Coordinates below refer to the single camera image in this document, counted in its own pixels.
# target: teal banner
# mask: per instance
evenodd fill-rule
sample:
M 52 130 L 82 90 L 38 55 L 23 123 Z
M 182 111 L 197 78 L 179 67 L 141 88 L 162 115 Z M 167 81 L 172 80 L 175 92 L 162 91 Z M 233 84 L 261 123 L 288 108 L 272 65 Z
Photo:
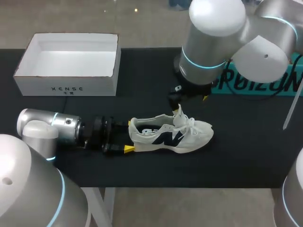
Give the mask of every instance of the teal banner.
M 297 54 L 293 55 L 293 62 L 297 56 Z M 298 62 L 293 76 L 290 76 L 292 65 L 289 65 L 286 73 L 280 80 L 269 84 L 255 83 L 245 79 L 241 74 L 238 73 L 234 64 L 231 63 L 227 72 L 227 81 L 231 89 L 239 95 L 270 96 L 282 88 L 283 90 L 278 94 L 278 96 L 295 96 L 303 78 L 302 60 L 303 57 Z M 232 94 L 226 85 L 224 76 L 217 78 L 216 82 L 214 83 L 212 93 Z

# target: black n logo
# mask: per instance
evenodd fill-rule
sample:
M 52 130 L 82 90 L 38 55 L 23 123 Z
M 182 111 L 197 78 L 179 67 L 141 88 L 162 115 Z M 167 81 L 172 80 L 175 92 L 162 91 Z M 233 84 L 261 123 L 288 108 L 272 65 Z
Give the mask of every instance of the black n logo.
M 172 139 L 172 132 L 167 131 L 167 132 L 162 133 L 152 144 L 164 143 L 164 145 L 176 147 L 183 139 L 182 136 L 183 136 L 183 134 L 180 131 L 178 131 L 175 138 Z

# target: table leg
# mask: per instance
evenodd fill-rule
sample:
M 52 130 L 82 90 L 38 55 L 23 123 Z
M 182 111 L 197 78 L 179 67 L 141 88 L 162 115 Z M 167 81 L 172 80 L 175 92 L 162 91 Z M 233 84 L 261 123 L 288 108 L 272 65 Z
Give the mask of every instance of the table leg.
M 112 227 L 107 208 L 99 188 L 81 188 L 87 198 L 89 209 L 98 227 Z
M 115 194 L 116 188 L 105 188 L 104 203 L 111 222 L 113 222 Z

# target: black table mat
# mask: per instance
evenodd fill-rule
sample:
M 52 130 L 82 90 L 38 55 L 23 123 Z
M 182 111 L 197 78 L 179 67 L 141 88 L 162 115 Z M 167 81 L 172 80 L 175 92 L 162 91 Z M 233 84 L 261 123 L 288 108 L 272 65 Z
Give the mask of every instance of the black table mat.
M 24 108 L 127 121 L 171 114 L 167 92 L 177 85 L 172 61 L 179 48 L 123 49 L 116 97 L 23 97 L 13 79 L 24 50 L 0 50 L 0 133 L 17 135 Z M 81 187 L 280 187 L 303 147 L 303 100 L 282 126 L 293 97 L 245 101 L 233 95 L 197 97 L 184 112 L 214 127 L 215 140 L 189 154 L 165 150 L 106 157 L 79 148 L 57 152 L 55 166 Z M 127 135 L 117 137 L 127 140 Z

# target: shoelace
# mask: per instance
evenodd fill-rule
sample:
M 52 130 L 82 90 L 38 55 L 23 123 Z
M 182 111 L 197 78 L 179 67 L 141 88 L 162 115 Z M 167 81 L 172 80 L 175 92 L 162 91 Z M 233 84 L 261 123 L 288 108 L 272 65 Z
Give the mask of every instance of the shoelace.
M 186 123 L 184 126 L 180 127 L 179 129 L 180 130 L 186 129 L 186 132 L 180 138 L 183 138 L 189 129 L 190 129 L 190 134 L 192 136 L 197 136 L 199 133 L 203 133 L 203 131 L 201 131 L 199 128 L 195 127 L 195 119 L 193 117 L 188 118 L 187 115 L 184 115 L 184 116 L 186 117 Z

